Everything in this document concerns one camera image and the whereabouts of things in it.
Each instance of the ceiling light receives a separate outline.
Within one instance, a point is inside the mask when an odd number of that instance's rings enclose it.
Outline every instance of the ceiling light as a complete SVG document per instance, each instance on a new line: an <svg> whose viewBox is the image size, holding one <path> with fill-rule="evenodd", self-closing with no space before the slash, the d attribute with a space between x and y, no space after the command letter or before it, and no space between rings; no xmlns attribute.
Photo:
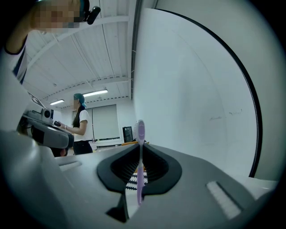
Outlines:
<svg viewBox="0 0 286 229"><path fill-rule="evenodd" d="M60 102L64 102L64 100L61 99L61 100L58 100L58 101L55 101L55 102L51 102L50 104L51 104L51 105L54 105L54 104L58 104L58 103L60 103Z"/></svg>
<svg viewBox="0 0 286 229"><path fill-rule="evenodd" d="M98 94L103 94L103 93L108 93L108 91L105 89L101 91L89 92L89 93L83 94L83 96L87 97L87 96L98 95Z"/></svg>

